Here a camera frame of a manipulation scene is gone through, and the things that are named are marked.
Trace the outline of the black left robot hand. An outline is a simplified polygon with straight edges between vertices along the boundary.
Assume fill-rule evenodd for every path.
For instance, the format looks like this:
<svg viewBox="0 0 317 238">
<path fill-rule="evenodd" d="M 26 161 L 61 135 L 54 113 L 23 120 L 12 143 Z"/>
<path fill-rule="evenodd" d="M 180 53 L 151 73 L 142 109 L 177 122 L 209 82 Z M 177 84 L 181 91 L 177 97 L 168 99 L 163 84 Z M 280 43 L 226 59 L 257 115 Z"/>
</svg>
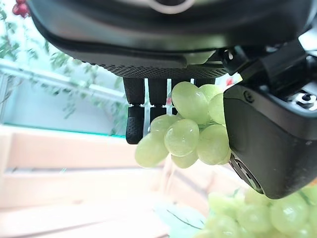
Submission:
<svg viewBox="0 0 317 238">
<path fill-rule="evenodd" d="M 317 177 L 314 0 L 29 0 L 62 52 L 124 82 L 151 167 L 197 152 L 280 199 Z"/>
</svg>

